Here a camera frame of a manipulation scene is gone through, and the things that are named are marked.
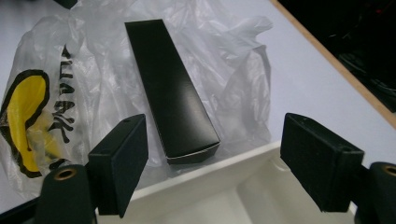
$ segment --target clear plastic bag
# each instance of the clear plastic bag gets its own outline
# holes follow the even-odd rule
[[[164,20],[220,137],[202,164],[166,164],[124,26],[152,19]],[[19,44],[0,114],[11,185],[35,197],[42,175],[85,164],[120,120],[141,113],[149,159],[139,188],[268,143],[270,65],[255,37],[271,26],[239,19],[217,0],[82,0],[67,16],[42,19]]]

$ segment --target white tray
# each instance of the white tray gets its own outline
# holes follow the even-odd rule
[[[353,223],[351,212],[321,213],[286,164],[280,143],[137,190],[123,219],[105,223]]]

